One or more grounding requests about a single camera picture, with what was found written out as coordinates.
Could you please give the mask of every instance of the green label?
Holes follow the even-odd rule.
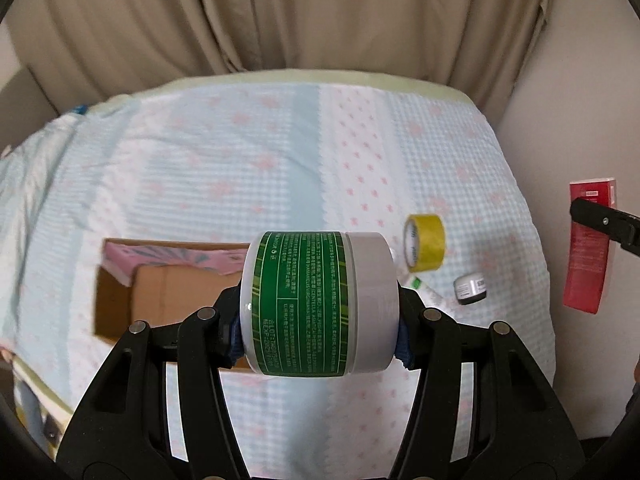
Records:
[[[344,375],[349,311],[342,235],[267,232],[255,260],[252,329],[269,375]]]

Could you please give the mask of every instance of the metal screw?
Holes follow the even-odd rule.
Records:
[[[424,319],[428,319],[429,321],[437,321],[442,317],[442,314],[437,308],[428,308],[422,315]]]
[[[134,321],[129,325],[129,332],[132,334],[139,334],[146,328],[146,323],[144,321]]]
[[[206,321],[207,319],[211,319],[215,315],[216,315],[215,309],[211,308],[210,306],[205,306],[198,311],[198,317],[203,321]]]
[[[511,332],[511,327],[503,321],[498,321],[494,325],[494,330],[500,335],[507,335],[509,332]]]

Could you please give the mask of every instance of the yellow tape roll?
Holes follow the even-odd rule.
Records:
[[[446,248],[444,226],[437,215],[410,215],[404,224],[404,259],[410,272],[435,270]]]

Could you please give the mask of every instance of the beige curtain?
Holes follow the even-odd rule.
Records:
[[[250,0],[16,0],[7,20],[18,57],[60,111],[260,68]]]
[[[60,110],[182,76],[384,72],[458,88],[496,124],[547,0],[17,0],[18,56]]]

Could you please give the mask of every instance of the mattress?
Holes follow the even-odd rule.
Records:
[[[105,237],[247,242],[262,230],[377,231],[401,251],[404,219],[436,213],[443,266],[422,273],[459,322],[503,319],[554,373],[548,273],[491,127],[452,89],[385,75],[281,71],[182,80],[69,113],[0,161],[3,344],[68,420],[110,348],[92,336]],[[452,282],[482,270],[486,300]],[[472,373],[454,458],[465,453]],[[417,383],[398,361],[332,379],[226,372],[252,476],[386,476]],[[172,448],[184,458],[175,369]]]

